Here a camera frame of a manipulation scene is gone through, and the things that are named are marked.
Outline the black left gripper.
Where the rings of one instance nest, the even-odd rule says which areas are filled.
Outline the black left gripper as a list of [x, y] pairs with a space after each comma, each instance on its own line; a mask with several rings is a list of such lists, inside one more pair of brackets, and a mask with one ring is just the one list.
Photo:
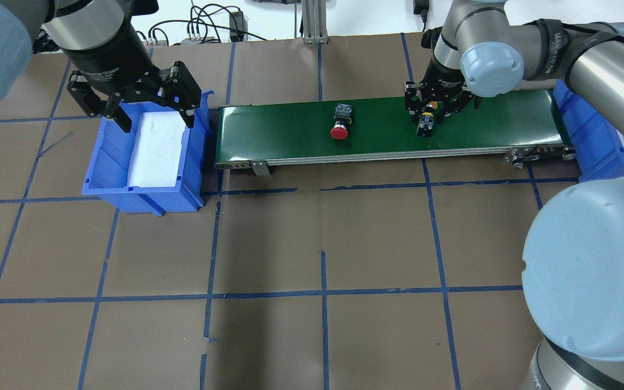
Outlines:
[[[202, 95], [198, 82], [180, 60], [166, 69], [154, 66], [131, 22], [123, 22], [116, 34], [98, 47], [62, 51], [76, 67], [67, 91], [87, 116], [111, 119], [124, 133], [130, 133], [132, 121], [120, 106], [128, 92], [126, 101], [153, 97], [154, 103], [180, 113], [186, 126], [193, 128]], [[94, 89], [107, 98], [101, 99]]]

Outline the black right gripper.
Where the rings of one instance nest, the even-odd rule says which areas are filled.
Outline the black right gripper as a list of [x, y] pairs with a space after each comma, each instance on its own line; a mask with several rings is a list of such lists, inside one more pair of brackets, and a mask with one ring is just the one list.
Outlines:
[[465, 78], [459, 69], [441, 64], [433, 55], [421, 82], [405, 82], [405, 109], [410, 114], [422, 114], [426, 103], [436, 101], [443, 104], [441, 111], [445, 116], [460, 113], [476, 97], [464, 85]]

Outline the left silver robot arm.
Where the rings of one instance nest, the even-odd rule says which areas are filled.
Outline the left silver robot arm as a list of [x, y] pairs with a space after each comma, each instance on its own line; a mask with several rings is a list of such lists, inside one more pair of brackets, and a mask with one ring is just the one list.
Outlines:
[[67, 91], [87, 116], [132, 121], [123, 103], [154, 103], [194, 126], [202, 91], [183, 62], [156, 67], [131, 24], [159, 10], [156, 1], [0, 1], [0, 101], [27, 68], [44, 30], [76, 70]]

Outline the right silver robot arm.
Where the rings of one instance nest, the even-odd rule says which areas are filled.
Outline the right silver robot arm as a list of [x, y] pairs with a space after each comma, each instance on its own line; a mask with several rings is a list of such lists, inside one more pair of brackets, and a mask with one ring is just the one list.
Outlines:
[[426, 74], [405, 86], [419, 135], [522, 81], [558, 82], [570, 151], [508, 157], [576, 158], [581, 171], [542, 207], [523, 247], [523, 294], [544, 338], [522, 388], [624, 389], [624, 25], [513, 25], [504, 1], [453, 1], [424, 46]]

